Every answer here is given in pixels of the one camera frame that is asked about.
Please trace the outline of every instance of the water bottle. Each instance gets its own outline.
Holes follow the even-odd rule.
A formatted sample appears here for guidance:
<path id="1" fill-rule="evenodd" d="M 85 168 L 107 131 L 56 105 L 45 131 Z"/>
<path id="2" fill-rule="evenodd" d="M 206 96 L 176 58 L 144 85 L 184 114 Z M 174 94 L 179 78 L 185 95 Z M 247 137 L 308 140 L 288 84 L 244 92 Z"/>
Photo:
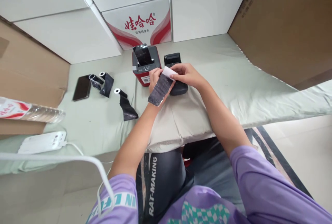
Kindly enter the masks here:
<path id="1" fill-rule="evenodd" d="M 63 110 L 0 97 L 0 118 L 58 123 L 65 116 Z"/>

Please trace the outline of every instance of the purple t-shirt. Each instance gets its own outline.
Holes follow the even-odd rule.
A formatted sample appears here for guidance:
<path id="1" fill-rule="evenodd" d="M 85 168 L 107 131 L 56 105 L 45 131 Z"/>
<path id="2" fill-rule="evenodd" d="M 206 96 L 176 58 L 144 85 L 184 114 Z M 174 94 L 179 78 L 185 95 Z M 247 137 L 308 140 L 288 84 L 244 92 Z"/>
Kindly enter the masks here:
<path id="1" fill-rule="evenodd" d="M 292 186 L 254 148 L 235 148 L 230 161 L 247 216 L 212 189 L 193 186 L 168 209 L 159 223 L 332 223 L 331 214 Z M 114 209 L 99 219 L 96 203 L 87 223 L 138 223 L 134 178 L 120 174 L 111 178 L 110 184 L 115 193 Z M 101 199 L 103 213 L 111 205 L 105 189 Z"/>

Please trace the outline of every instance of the barcode label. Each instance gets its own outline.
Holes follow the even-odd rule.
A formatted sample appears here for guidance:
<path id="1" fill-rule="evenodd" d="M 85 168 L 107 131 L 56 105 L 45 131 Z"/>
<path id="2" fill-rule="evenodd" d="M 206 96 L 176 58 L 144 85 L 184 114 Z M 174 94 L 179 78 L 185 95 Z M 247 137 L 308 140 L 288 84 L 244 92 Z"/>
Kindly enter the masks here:
<path id="1" fill-rule="evenodd" d="M 150 76 L 141 77 L 144 84 L 150 83 Z"/>

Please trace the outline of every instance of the black pants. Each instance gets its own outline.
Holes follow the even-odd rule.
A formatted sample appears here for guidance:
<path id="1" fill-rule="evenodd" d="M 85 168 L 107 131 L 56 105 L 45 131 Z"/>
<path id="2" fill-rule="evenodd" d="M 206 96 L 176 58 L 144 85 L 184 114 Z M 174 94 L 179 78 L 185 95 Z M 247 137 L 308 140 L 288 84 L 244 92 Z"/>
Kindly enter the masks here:
<path id="1" fill-rule="evenodd" d="M 245 132 L 252 142 L 251 129 Z M 143 223 L 158 223 L 168 208 L 194 185 L 212 188 L 245 214 L 232 166 L 216 137 L 186 144 L 183 157 L 191 159 L 187 168 L 181 148 L 166 153 L 145 154 Z"/>

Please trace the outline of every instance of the person's left hand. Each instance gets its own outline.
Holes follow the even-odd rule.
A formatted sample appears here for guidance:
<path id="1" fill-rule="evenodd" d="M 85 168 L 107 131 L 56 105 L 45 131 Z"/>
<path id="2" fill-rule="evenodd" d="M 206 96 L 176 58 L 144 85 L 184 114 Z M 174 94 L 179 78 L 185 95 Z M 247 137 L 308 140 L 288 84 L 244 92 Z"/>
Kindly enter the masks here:
<path id="1" fill-rule="evenodd" d="M 155 87 L 155 85 L 157 84 L 159 76 L 162 72 L 163 72 L 163 69 L 160 69 L 160 68 L 155 68 L 149 72 L 149 75 L 150 75 L 149 92 L 150 92 L 150 94 L 153 91 L 153 88 Z M 164 100 L 160 104 L 159 108 L 161 108 L 163 106 L 163 104 L 165 103 L 165 100 L 168 97 L 170 91 L 172 90 L 174 84 L 175 84 L 175 81 L 173 81 L 172 85 L 170 86 L 170 89 L 169 89 L 168 93 L 166 94 L 166 96 L 164 97 Z"/>

